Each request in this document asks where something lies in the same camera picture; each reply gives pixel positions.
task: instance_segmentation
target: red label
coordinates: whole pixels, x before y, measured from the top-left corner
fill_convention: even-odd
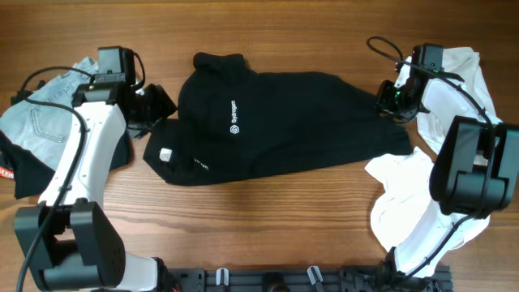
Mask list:
[[[6,170],[5,168],[0,166],[0,177],[15,179],[15,174],[12,171]]]

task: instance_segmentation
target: wood grain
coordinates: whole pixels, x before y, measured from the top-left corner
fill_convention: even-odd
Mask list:
[[[35,3],[25,0],[18,3]],[[45,3],[70,3],[48,5]],[[18,90],[31,72],[70,65],[98,46],[123,45],[144,60],[149,82],[176,100],[193,71],[192,56],[242,53],[256,71],[323,71],[375,93],[395,79],[393,64],[365,41],[382,35],[403,52],[424,42],[471,46],[498,115],[519,123],[519,2],[461,1],[45,1],[0,6],[0,92]],[[430,149],[409,125],[415,144]],[[366,161],[208,187],[166,185],[135,160],[110,174],[105,211],[126,249],[159,256],[170,267],[265,268],[376,264],[385,255],[369,227],[382,193]],[[0,181],[0,291],[15,287],[23,255],[12,231],[14,183]],[[511,291],[519,286],[519,203],[443,262],[456,291]],[[32,278],[27,290],[36,290]]]

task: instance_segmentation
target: white cloth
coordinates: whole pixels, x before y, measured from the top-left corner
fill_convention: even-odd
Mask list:
[[[432,167],[431,158],[418,147],[409,156],[385,154],[366,165],[366,171],[381,182],[386,191],[371,211],[371,228],[386,251],[402,243],[424,214],[431,201],[429,177]],[[463,236],[454,248],[480,234],[489,220],[487,217],[473,224],[465,223],[467,228],[459,229]]]
[[[465,81],[462,85],[485,110],[493,123],[501,122],[495,116],[494,105],[488,93],[481,67],[479,53],[471,48],[444,49],[442,60],[444,70],[458,74]],[[409,77],[409,66],[404,65],[395,86],[399,87]],[[477,118],[484,122],[478,111],[463,95],[439,79],[430,80],[422,95],[422,103],[430,114],[420,113],[417,116],[418,133],[437,154],[445,140],[447,131],[454,116]]]

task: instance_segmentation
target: light blue jeans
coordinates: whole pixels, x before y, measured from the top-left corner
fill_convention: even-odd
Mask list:
[[[92,74],[98,70],[91,58],[83,59],[74,67]],[[52,79],[29,98],[71,106],[72,93],[78,85],[88,82],[86,75],[68,71]],[[71,123],[72,114],[66,110],[21,101],[0,118],[0,131],[13,144],[32,152],[41,162],[56,170],[71,131]]]

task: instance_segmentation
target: jeans pocket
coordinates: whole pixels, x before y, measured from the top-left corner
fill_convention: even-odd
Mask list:
[[[57,143],[66,141],[71,130],[71,115],[63,109],[39,106],[31,109],[34,135]]]

